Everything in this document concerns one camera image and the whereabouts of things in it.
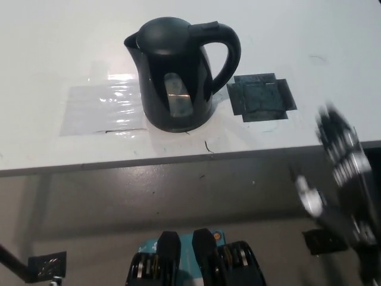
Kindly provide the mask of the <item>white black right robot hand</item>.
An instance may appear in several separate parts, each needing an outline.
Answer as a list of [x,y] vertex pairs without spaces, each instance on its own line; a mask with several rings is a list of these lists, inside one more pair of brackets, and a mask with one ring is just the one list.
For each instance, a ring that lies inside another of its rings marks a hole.
[[292,182],[304,210],[352,248],[380,245],[380,191],[354,127],[330,104],[319,111],[317,137],[338,186],[338,204],[332,204],[298,169],[292,169]]

